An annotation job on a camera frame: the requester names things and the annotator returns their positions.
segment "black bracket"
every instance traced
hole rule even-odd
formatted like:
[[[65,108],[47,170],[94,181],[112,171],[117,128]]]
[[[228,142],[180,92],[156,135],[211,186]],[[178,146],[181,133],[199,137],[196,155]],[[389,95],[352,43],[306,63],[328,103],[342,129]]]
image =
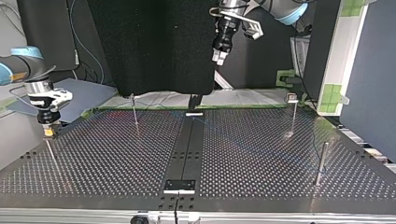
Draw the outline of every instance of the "black bracket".
[[[167,180],[164,194],[194,194],[195,180]]]
[[[196,107],[201,104],[203,95],[191,95],[189,100],[189,109],[187,110],[188,116],[202,116],[201,110]]]

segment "perforated metal table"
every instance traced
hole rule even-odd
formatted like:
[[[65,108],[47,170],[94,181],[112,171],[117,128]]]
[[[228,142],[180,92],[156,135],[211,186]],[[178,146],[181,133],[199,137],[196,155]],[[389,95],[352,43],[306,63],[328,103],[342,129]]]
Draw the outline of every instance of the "perforated metal table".
[[[99,112],[0,171],[0,208],[396,215],[396,176],[310,109]],[[325,172],[314,185],[322,145]],[[195,194],[163,194],[166,180]]]

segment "robotic arm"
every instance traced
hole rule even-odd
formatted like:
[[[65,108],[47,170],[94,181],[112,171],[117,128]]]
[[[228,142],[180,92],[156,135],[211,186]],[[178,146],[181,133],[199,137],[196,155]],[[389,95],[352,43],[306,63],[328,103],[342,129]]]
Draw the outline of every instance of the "robotic arm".
[[[11,50],[11,56],[0,57],[0,86],[24,82],[30,104],[38,110],[38,123],[44,127],[45,135],[53,137],[59,123],[61,107],[68,104],[73,94],[63,89],[54,89],[44,65],[41,52],[36,47]]]
[[[256,40],[264,35],[259,22],[244,17],[249,2],[250,0],[219,0],[219,7],[210,9],[212,16],[219,17],[216,23],[217,36],[212,46],[213,61],[217,65],[223,65],[231,52],[233,35],[239,30],[242,22],[248,24],[248,27],[245,27],[242,23],[247,38]],[[301,4],[293,0],[254,0],[254,2],[285,25],[297,22],[308,7],[307,3]]]

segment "black fabric backdrop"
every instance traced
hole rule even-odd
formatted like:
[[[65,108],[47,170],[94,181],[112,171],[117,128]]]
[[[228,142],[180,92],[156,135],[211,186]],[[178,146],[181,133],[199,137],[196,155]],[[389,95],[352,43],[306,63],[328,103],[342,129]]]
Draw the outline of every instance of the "black fabric backdrop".
[[[121,95],[209,94],[214,86],[214,0],[89,0]]]

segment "metal rod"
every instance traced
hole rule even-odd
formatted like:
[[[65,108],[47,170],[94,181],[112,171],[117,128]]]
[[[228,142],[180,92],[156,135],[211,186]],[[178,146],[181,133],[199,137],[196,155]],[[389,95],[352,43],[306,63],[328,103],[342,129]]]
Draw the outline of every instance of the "metal rod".
[[[53,154],[53,151],[52,151],[52,146],[50,145],[50,141],[49,141],[49,140],[46,140],[46,143],[47,143],[47,147],[49,148],[49,153],[50,153],[51,157],[52,157],[54,160],[56,160],[56,159],[55,159],[55,155]]]
[[[293,122],[294,122],[294,120],[296,119],[296,113],[297,113],[297,104],[298,104],[298,103],[295,103],[295,104],[294,104]]]
[[[132,108],[134,109],[134,124],[137,125],[137,124],[139,124],[139,123],[138,123],[138,121],[137,121],[136,109],[135,109],[135,107],[134,107],[135,103],[134,103],[134,94],[133,94],[133,93],[132,93],[130,99],[131,99]]]
[[[317,179],[315,180],[315,185],[320,186],[320,179],[322,178],[323,172],[324,172],[324,163],[326,162],[326,154],[327,154],[327,149],[329,148],[329,143],[325,142],[323,144],[323,149],[320,155],[320,162],[319,162],[319,168],[318,168],[318,174],[317,174]]]

